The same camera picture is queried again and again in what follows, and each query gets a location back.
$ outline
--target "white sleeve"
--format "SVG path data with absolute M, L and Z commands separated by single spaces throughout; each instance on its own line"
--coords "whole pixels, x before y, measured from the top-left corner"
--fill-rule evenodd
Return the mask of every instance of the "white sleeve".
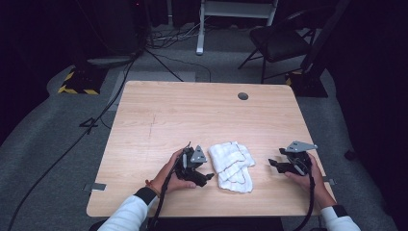
M 150 206 L 156 198 L 147 206 L 139 197 L 135 195 L 129 196 L 115 213 L 103 223 L 98 231 L 139 231 L 141 224 L 147 217 Z
M 322 209 L 321 214 L 329 231 L 360 231 L 350 216 L 338 217 L 333 207 Z

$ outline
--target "wooden table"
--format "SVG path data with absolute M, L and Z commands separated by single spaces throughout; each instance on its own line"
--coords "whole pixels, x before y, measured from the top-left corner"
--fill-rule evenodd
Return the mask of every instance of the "wooden table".
M 240 100 L 240 92 L 248 99 Z M 189 142 L 205 152 L 209 162 L 198 171 L 207 174 L 214 172 L 208 148 L 237 141 L 256 162 L 249 168 L 253 191 L 222 190 L 214 177 L 203 188 L 168 194 L 161 217 L 304 216 L 308 194 L 268 163 L 287 162 L 278 149 L 295 140 L 313 143 L 288 86 L 130 81 L 95 180 L 107 187 L 92 192 L 88 215 L 110 216 Z

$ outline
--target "chair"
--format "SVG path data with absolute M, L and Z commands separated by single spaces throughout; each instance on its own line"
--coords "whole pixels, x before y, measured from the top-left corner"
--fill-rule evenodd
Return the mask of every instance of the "chair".
M 264 80 L 268 78 L 284 74 L 280 73 L 266 77 L 266 62 L 276 63 L 308 54 L 312 49 L 317 29 L 324 26 L 334 11 L 335 8 L 333 6 L 304 10 L 293 13 L 275 25 L 253 29 L 249 35 L 256 49 L 246 58 L 238 69 L 241 69 L 248 61 L 263 58 L 262 84 Z M 302 36 L 297 32 L 297 30 L 305 28 L 309 29 L 305 35 Z M 306 37 L 311 37 L 310 42 L 305 40 Z M 258 52 L 261 53 L 261 56 L 253 58 Z M 304 69 L 304 67 L 305 66 L 301 65 L 300 68 L 295 70 Z

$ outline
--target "crumpled cloth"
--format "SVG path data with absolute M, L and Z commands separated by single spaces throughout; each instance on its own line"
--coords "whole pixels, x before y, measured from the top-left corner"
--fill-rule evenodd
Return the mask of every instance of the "crumpled cloth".
M 215 144 L 209 148 L 209 153 L 220 188 L 239 193 L 252 192 L 248 167 L 254 166 L 255 161 L 244 145 L 236 141 Z

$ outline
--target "white stand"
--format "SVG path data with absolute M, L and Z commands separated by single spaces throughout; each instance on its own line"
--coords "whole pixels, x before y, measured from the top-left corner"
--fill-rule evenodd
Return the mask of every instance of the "white stand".
M 272 0 L 273 4 L 261 3 L 238 3 L 238 2 L 212 2 L 201 0 L 200 30 L 197 42 L 197 55 L 204 53 L 204 16 L 234 16 L 267 18 L 267 26 L 272 24 L 275 16 L 278 0 Z

